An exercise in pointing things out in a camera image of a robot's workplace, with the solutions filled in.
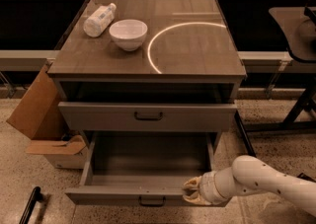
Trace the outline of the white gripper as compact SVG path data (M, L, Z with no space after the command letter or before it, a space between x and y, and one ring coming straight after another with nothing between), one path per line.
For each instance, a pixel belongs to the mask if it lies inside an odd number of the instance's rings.
M194 205L219 205L226 201L220 194L215 182L216 172L204 173L201 177L194 177L183 184L184 190L190 194L183 196L184 201Z

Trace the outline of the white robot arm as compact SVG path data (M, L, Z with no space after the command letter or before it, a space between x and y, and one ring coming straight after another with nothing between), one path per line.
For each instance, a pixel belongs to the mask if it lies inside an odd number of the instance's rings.
M316 216L316 183L281 173L248 155L237 157L232 166L189 179L183 199L196 205L217 205L233 196L271 192Z

